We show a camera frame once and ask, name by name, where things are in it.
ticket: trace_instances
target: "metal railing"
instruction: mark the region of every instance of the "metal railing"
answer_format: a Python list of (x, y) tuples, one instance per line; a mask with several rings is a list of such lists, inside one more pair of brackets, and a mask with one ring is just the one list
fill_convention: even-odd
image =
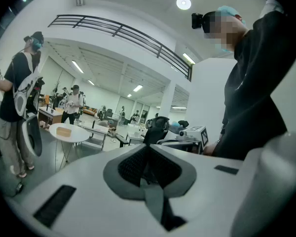
[(133, 27), (125, 24), (86, 15), (76, 14), (62, 14), (57, 17), (49, 24), (50, 26), (71, 26), (73, 28), (85, 27), (94, 30), (106, 32), (112, 34), (112, 37), (122, 38), (125, 41), (130, 41), (141, 48), (146, 49), (158, 59), (162, 59), (168, 63), (174, 70), (184, 74), (185, 78), (191, 81), (192, 66), (186, 63), (176, 53), (167, 48), (165, 45), (150, 37), (149, 35), (136, 30)]

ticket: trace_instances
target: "sneaker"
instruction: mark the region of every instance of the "sneaker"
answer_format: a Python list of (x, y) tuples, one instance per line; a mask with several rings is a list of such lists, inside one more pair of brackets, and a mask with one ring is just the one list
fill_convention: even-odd
[(24, 178), (24, 177), (26, 177), (26, 172), (24, 172), (23, 174), (21, 173), (21, 174), (15, 174), (15, 172), (14, 172), (14, 166), (12, 165), (12, 166), (10, 166), (10, 170), (11, 170), (11, 172), (12, 172), (12, 174), (13, 175), (16, 175), (17, 177), (20, 177), (20, 178)]

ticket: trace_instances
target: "gray floor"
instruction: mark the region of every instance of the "gray floor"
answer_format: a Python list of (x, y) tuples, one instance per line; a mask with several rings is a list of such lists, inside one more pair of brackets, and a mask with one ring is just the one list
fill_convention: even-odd
[[(94, 118), (92, 116), (84, 114), (82, 115), (80, 120), (85, 122), (93, 122)], [(42, 155), (35, 158), (34, 170), (28, 170), (27, 176), (22, 179), (24, 188), (21, 193), (15, 195), (15, 187), (20, 182), (20, 179), (16, 178), (10, 173), (8, 163), (4, 163), (3, 159), (0, 157), (0, 188), (6, 196), (14, 197), (14, 199), (18, 202), (21, 202), (23, 198), (38, 184), (40, 184), (50, 176), (54, 175), (55, 168), (58, 171), (60, 168), (62, 169), (66, 167), (67, 164), (70, 164), (70, 162), (73, 162), (77, 159), (74, 147), (72, 147), (70, 155), (68, 157), (68, 163), (66, 163), (64, 160), (61, 165), (62, 159), (64, 157), (61, 142), (52, 137), (49, 131), (46, 131), (42, 128), (40, 129), (40, 133), (43, 144)], [(126, 137), (126, 126), (118, 126), (117, 133)], [(64, 143), (63, 146), (67, 155), (70, 146), (66, 143)], [(116, 139), (107, 136), (102, 153), (109, 154), (110, 150), (116, 149), (118, 147), (119, 142)], [(87, 157), (89, 155), (94, 155), (101, 152), (100, 150), (91, 149), (85, 146), (78, 146), (77, 151), (79, 157)]]

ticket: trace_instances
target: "laboratory room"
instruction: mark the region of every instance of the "laboratory room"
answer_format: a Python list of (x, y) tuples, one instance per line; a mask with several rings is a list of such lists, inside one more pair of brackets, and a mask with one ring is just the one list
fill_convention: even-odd
[(0, 227), (296, 235), (296, 0), (1, 0)]

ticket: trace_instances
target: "ceiling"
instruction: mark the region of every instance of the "ceiling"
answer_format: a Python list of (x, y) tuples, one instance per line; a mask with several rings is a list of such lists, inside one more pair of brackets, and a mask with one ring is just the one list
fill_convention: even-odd
[[(49, 49), (51, 57), (75, 78), (83, 81), (91, 80), (97, 87), (107, 89), (121, 96), (130, 97), (143, 104), (160, 106), (163, 91), (169, 80), (154, 70), (130, 64), (122, 57), (114, 57), (98, 47), (66, 39), (46, 39), (44, 46)], [(75, 60), (83, 70), (83, 74), (72, 63)], [(137, 85), (143, 88), (138, 92), (133, 89)], [(186, 107), (188, 92), (175, 89), (173, 106)]]
[(164, 30), (173, 30), (171, 34), (178, 40), (182, 48), (187, 48), (190, 55), (197, 56), (199, 60), (209, 57), (218, 57), (222, 54), (220, 50), (205, 40), (201, 34), (191, 28), (191, 14), (216, 10), (222, 5), (234, 7), (246, 20), (247, 26), (252, 28), (253, 23), (259, 18), (259, 14), (265, 4), (265, 0), (191, 0), (192, 6), (188, 10), (180, 10), (176, 6), (176, 0), (101, 0), (129, 6), (141, 11), (142, 16), (147, 20), (146, 15), (152, 16), (152, 23)]

